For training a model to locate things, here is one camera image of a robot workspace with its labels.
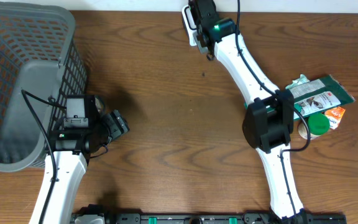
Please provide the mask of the white teal wipes packet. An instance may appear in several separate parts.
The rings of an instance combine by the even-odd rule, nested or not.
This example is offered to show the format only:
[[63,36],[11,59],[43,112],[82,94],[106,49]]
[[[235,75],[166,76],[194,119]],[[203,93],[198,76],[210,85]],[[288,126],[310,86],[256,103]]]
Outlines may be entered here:
[[300,74],[300,77],[293,80],[291,84],[287,85],[285,88],[286,89],[291,89],[294,88],[296,86],[302,85],[304,83],[308,83],[310,82],[310,80],[304,75],[304,74]]

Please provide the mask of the green lid spice jar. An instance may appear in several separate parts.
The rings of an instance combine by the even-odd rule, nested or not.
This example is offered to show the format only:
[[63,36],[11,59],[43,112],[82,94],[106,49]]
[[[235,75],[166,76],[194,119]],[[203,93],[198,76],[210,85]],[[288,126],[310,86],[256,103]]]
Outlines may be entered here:
[[[329,119],[322,113],[312,114],[307,119],[307,125],[310,131],[310,139],[316,139],[324,135],[330,129]],[[298,133],[303,139],[307,138],[306,126],[303,122],[298,125]]]

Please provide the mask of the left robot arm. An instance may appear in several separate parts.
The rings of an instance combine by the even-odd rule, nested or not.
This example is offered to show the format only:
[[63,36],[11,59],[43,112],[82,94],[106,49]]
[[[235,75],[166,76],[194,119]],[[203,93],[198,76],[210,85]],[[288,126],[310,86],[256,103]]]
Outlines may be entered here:
[[78,187],[96,152],[129,131],[118,110],[98,119],[93,128],[58,129],[50,137],[52,152],[30,223],[70,223]]

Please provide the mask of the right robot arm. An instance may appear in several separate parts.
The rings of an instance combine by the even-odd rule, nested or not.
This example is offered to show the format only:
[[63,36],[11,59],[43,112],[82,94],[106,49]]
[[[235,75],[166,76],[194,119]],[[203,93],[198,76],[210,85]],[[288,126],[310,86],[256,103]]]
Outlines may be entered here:
[[230,18],[197,20],[197,39],[221,62],[240,89],[246,104],[242,129],[259,154],[270,189],[270,208],[280,223],[304,223],[290,163],[294,97],[279,90],[263,73]]

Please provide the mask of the white barcode scanner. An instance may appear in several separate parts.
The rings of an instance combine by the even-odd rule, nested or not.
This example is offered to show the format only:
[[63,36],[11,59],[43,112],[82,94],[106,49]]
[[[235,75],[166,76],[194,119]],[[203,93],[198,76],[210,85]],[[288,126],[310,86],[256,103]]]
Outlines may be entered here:
[[181,10],[183,27],[188,36],[189,45],[191,47],[197,47],[201,54],[206,54],[208,52],[207,47],[202,47],[200,41],[197,39],[197,28],[191,15],[190,6],[186,5]]

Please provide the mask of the grey plastic shopping basket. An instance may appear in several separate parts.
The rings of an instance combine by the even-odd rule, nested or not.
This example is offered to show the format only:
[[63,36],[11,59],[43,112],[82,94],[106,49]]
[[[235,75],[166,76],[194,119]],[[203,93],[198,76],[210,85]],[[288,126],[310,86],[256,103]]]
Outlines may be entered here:
[[75,27],[62,7],[0,2],[0,172],[43,167],[44,134],[85,92]]

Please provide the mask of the black mounting rail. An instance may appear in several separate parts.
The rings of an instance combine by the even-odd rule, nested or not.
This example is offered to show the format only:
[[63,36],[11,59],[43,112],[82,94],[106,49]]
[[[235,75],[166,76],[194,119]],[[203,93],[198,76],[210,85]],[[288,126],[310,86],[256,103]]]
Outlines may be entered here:
[[310,213],[302,210],[296,216],[280,218],[272,211],[250,210],[243,214],[175,214],[175,213],[116,213],[105,209],[101,205],[88,205],[71,215],[71,224],[346,224],[347,218],[343,214]]

